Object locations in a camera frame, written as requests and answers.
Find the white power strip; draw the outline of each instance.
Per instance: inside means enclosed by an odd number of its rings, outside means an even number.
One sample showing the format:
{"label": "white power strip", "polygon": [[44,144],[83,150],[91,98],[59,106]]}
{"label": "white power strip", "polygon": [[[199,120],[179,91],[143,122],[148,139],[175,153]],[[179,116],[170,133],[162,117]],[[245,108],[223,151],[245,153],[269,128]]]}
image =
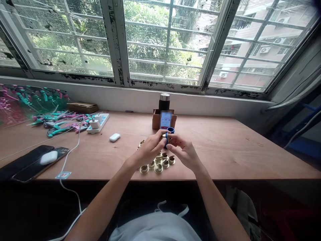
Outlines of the white power strip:
{"label": "white power strip", "polygon": [[87,128],[87,132],[90,134],[95,134],[95,133],[99,133],[101,131],[101,129],[104,127],[104,125],[106,124],[108,118],[109,118],[109,114],[100,114],[102,116],[102,120],[100,123],[100,128],[98,129],[93,129],[91,126],[89,126]]}

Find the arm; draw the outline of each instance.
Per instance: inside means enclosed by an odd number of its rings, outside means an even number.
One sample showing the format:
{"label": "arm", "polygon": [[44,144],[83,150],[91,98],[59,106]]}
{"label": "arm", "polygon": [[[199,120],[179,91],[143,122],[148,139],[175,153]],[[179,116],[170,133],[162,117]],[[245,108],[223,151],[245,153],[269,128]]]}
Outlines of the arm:
{"label": "arm", "polygon": [[167,145],[167,149],[173,152],[195,174],[208,217],[218,240],[250,240],[200,161],[192,142],[182,139],[176,134],[169,134],[169,137],[172,139]]}
{"label": "arm", "polygon": [[163,133],[159,130],[149,136],[141,148],[128,158],[120,170],[101,189],[84,211],[79,221],[66,237],[66,241],[98,240],[109,224],[123,192],[135,170],[150,163],[161,151],[166,139],[161,139]]}

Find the brass part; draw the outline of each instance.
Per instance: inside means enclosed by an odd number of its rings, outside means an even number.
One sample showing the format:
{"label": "brass part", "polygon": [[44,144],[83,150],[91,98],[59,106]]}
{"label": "brass part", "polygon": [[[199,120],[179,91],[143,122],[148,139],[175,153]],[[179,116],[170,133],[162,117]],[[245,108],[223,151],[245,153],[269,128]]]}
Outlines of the brass part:
{"label": "brass part", "polygon": [[155,164],[154,171],[155,171],[156,173],[161,173],[161,172],[163,171],[163,166],[162,166],[160,163],[156,163],[156,164]]}
{"label": "brass part", "polygon": [[157,156],[157,157],[155,157],[154,161],[156,164],[162,164],[162,157]]}
{"label": "brass part", "polygon": [[173,155],[173,156],[170,156],[170,157],[168,158],[168,162],[169,162],[170,165],[174,165],[174,164],[175,164],[175,156],[174,156],[174,155]]}
{"label": "brass part", "polygon": [[168,159],[167,152],[162,153],[162,160],[165,161]]}
{"label": "brass part", "polygon": [[151,163],[148,164],[148,168],[149,168],[149,169],[154,169],[154,167],[155,167],[155,161],[152,160]]}
{"label": "brass part", "polygon": [[165,169],[167,169],[168,167],[170,166],[169,162],[168,162],[168,159],[166,159],[165,161],[163,161],[163,167]]}
{"label": "brass part", "polygon": [[144,144],[144,142],[145,142],[145,140],[142,140],[142,141],[140,142],[140,144],[139,144],[139,147],[141,147],[142,144]]}
{"label": "brass part", "polygon": [[149,170],[149,168],[148,168],[147,165],[146,165],[146,166],[142,166],[142,167],[140,167],[140,169],[139,169],[139,171],[140,171],[141,174],[146,174],[146,173],[148,173],[148,170]]}

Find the smartphone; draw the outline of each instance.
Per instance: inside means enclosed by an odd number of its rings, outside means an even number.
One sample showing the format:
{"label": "smartphone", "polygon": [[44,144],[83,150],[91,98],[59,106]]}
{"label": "smartphone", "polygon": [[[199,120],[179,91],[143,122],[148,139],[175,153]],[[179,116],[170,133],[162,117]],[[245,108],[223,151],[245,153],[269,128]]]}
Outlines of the smartphone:
{"label": "smartphone", "polygon": [[11,179],[19,182],[29,182],[32,179],[35,179],[37,176],[39,176],[41,173],[43,173],[45,170],[47,170],[49,167],[51,167],[53,164],[55,164],[57,161],[59,161],[61,158],[63,158],[68,152],[69,149],[65,147],[57,147],[54,149],[54,151],[58,152],[57,160],[55,160],[52,163],[49,163],[47,165],[41,165],[40,160],[37,160],[30,166],[27,166],[25,169],[22,169],[20,172],[15,174]]}
{"label": "smartphone", "polygon": [[161,112],[160,113],[160,129],[167,130],[171,126],[172,112]]}
{"label": "smartphone", "polygon": [[23,168],[31,165],[32,163],[40,159],[43,154],[46,154],[53,149],[54,147],[52,146],[38,146],[24,156],[19,157],[13,162],[5,165],[0,169],[0,181],[9,180],[13,175],[21,171]]}

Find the thermos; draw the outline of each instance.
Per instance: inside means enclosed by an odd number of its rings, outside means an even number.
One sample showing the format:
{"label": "thermos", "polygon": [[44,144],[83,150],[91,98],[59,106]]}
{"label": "thermos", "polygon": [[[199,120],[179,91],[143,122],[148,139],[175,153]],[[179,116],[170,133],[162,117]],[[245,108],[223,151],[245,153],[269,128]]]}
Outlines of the thermos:
{"label": "thermos", "polygon": [[170,94],[162,93],[160,95],[158,109],[160,111],[170,109]]}

